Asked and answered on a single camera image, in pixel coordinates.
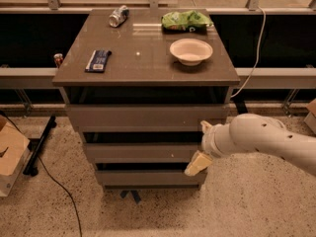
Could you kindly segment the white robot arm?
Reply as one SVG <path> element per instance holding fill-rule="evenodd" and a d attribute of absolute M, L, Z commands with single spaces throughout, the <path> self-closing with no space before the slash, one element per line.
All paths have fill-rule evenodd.
<path fill-rule="evenodd" d="M 185 174 L 195 176 L 214 158 L 236 153 L 264 153 L 316 175 L 316 138 L 289 131 L 275 118 L 254 114 L 235 117 L 230 123 L 211 125 L 203 120 L 201 150 L 188 164 Z"/>

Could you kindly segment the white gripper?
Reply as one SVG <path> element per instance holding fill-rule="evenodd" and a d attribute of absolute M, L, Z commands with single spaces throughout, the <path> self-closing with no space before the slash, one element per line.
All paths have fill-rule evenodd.
<path fill-rule="evenodd" d="M 224 158 L 232 154 L 228 124 L 211 125 L 206 120 L 202 120 L 200 125 L 203 132 L 201 141 L 203 152 L 197 151 L 188 164 L 185 174 L 190 177 L 212 164 L 212 158 L 209 155 L 214 158 Z"/>

